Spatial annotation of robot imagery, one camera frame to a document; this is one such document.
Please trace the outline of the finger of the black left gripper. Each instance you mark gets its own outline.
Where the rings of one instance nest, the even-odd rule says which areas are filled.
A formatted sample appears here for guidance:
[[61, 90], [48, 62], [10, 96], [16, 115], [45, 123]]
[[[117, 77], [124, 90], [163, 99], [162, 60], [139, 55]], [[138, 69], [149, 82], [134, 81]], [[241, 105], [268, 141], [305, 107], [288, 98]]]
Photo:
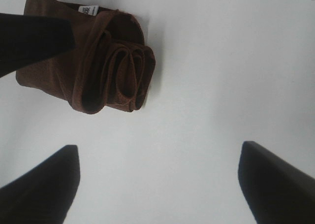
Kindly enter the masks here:
[[1, 77], [74, 47], [74, 35], [67, 20], [0, 14]]

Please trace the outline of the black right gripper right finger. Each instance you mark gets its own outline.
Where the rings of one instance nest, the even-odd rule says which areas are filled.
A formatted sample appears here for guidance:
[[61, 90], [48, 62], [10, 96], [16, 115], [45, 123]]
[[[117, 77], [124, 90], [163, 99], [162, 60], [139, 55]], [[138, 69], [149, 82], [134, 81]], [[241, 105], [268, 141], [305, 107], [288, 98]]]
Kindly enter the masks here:
[[254, 141], [242, 145], [238, 180], [258, 224], [313, 224], [315, 180]]

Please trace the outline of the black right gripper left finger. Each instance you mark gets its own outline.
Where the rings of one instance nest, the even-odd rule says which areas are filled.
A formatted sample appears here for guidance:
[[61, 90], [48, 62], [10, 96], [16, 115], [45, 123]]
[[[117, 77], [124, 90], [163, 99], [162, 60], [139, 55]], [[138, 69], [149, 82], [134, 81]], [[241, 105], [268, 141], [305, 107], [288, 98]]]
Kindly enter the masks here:
[[66, 145], [0, 189], [0, 222], [62, 224], [79, 183], [78, 147]]

